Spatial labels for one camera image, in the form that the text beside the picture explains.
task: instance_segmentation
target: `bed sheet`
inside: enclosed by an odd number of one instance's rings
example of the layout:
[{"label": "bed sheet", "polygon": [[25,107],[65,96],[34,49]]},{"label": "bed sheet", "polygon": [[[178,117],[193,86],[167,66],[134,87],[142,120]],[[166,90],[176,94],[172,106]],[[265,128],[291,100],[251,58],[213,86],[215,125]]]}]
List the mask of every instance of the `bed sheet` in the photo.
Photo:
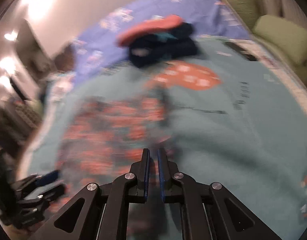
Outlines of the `bed sheet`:
[{"label": "bed sheet", "polygon": [[142,21],[170,14],[193,24],[193,37],[209,34],[250,39],[246,28],[221,0],[136,0],[116,9],[74,39],[75,86],[103,67],[127,58],[127,50],[116,46],[116,35]]}]

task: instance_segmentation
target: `silver bolt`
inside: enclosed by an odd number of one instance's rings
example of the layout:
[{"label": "silver bolt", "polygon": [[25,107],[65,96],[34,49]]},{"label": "silver bolt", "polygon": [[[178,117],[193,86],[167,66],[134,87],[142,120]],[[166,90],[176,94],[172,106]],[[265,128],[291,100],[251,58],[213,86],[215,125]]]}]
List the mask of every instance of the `silver bolt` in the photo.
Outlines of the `silver bolt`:
[{"label": "silver bolt", "polygon": [[97,185],[95,183],[90,183],[87,185],[87,190],[93,191],[97,188]]},{"label": "silver bolt", "polygon": [[182,179],[183,178],[183,174],[181,172],[176,172],[174,174],[175,179]]},{"label": "silver bolt", "polygon": [[219,190],[222,188],[222,185],[219,182],[214,182],[212,183],[212,188]]},{"label": "silver bolt", "polygon": [[125,175],[125,178],[126,179],[133,179],[135,177],[135,174],[133,174],[133,173],[127,173],[126,175]]}]

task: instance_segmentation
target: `folded clothing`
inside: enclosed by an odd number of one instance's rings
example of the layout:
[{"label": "folded clothing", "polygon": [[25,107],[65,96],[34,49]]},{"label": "folded clothing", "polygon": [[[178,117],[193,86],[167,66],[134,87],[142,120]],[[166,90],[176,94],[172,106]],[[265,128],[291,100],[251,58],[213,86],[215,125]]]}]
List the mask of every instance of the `folded clothing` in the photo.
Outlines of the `folded clothing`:
[{"label": "folded clothing", "polygon": [[198,48],[189,38],[192,33],[192,25],[182,23],[168,32],[145,35],[129,46],[129,60],[141,68],[160,60],[195,55]]},{"label": "folded clothing", "polygon": [[120,47],[127,47],[139,37],[151,33],[165,32],[180,26],[182,23],[183,19],[174,14],[163,19],[144,21],[120,34],[117,38],[117,43]]}]

